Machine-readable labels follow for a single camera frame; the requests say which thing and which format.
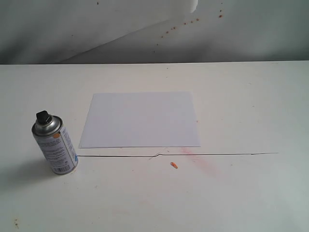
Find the black line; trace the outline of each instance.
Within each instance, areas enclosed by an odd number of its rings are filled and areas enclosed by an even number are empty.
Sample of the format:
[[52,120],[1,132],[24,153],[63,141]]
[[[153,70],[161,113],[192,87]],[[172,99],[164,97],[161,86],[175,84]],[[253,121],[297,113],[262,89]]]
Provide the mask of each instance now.
[[79,157],[136,157],[136,158],[153,158],[157,156],[241,156],[241,155],[266,155],[278,154],[278,152],[264,152],[264,153],[231,153],[231,154],[156,154],[154,156],[79,156]]

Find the white tabletop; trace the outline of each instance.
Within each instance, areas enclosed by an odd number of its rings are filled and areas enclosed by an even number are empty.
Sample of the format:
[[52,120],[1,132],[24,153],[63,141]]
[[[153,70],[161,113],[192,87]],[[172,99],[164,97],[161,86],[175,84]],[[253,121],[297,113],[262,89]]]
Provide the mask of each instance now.
[[[308,74],[309,61],[0,66],[0,230],[308,231]],[[93,93],[180,90],[201,147],[78,149]],[[79,157],[58,176],[31,134],[41,110],[81,156],[184,156]]]

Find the spray can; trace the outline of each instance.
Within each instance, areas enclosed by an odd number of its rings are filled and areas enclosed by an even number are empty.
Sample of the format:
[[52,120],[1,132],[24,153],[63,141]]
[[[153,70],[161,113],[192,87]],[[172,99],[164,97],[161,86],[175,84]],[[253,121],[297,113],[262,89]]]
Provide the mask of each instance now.
[[37,113],[32,134],[54,173],[62,175],[75,169],[78,157],[60,117],[46,111]]

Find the spray can label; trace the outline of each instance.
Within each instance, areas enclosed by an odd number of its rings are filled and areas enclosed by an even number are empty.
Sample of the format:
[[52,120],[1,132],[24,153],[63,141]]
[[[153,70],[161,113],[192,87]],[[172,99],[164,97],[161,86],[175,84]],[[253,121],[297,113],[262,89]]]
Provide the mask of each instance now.
[[77,166],[78,157],[65,127],[48,137],[35,136],[35,140],[54,173],[66,174]]

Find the pink paint stain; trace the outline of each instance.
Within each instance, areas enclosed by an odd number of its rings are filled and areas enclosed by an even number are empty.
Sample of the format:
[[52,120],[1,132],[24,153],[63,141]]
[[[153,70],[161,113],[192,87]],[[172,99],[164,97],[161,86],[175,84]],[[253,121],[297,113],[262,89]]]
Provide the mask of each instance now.
[[194,163],[196,167],[198,167],[202,172],[212,177],[217,176],[216,169],[210,165],[207,161],[203,159],[201,156],[196,156],[189,148],[182,147],[181,151],[183,154],[187,154],[187,158]]

